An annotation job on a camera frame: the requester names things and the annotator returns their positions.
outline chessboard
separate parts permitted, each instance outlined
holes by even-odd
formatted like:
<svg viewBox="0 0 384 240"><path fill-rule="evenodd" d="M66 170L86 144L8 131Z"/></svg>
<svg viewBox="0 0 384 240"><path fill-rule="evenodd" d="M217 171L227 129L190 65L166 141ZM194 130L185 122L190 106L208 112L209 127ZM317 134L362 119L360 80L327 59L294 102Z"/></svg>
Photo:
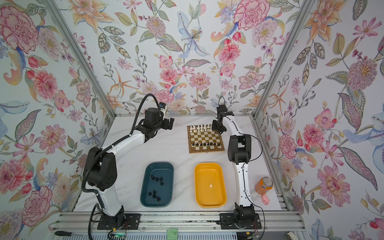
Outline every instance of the chessboard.
<svg viewBox="0 0 384 240"><path fill-rule="evenodd" d="M189 153L224 151L221 134L212 125L187 126Z"/></svg>

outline toy pig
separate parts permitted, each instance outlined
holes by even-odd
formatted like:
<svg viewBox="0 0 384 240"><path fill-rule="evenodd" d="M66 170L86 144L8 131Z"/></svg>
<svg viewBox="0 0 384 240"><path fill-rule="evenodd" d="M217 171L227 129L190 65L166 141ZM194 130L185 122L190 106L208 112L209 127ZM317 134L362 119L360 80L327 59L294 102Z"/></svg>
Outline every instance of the toy pig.
<svg viewBox="0 0 384 240"><path fill-rule="evenodd" d="M266 195L262 195L262 200L265 205L269 204L269 198Z"/></svg>

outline green object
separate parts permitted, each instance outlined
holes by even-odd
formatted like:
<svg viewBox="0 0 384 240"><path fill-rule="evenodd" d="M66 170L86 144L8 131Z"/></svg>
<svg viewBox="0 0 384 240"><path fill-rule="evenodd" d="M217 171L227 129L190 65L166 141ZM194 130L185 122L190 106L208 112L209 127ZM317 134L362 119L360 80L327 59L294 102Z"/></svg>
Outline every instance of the green object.
<svg viewBox="0 0 384 240"><path fill-rule="evenodd" d="M167 230L167 240L177 240L177 228L170 228Z"/></svg>

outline soda can lid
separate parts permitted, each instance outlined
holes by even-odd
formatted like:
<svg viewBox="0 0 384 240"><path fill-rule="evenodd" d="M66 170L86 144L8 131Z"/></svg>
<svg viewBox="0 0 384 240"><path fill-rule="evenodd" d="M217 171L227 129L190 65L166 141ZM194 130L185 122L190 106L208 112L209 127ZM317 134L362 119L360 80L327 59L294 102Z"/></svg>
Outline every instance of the soda can lid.
<svg viewBox="0 0 384 240"><path fill-rule="evenodd" d="M273 186L273 181L270 177L263 177L263 184L266 187L272 187Z"/></svg>

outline teal tray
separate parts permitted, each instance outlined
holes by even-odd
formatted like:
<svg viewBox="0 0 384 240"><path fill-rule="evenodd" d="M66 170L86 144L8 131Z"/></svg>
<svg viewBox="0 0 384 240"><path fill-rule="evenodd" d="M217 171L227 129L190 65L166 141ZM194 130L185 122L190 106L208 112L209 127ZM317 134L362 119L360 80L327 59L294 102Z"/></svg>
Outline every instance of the teal tray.
<svg viewBox="0 0 384 240"><path fill-rule="evenodd" d="M168 206L172 199L173 190L173 166L169 162L154 162L147 166L143 185L141 187L140 202L145 207L165 207ZM156 182L151 176L163 177L164 185L160 186L160 181ZM158 202L153 196L149 196L148 192L156 191L156 195L161 198Z"/></svg>

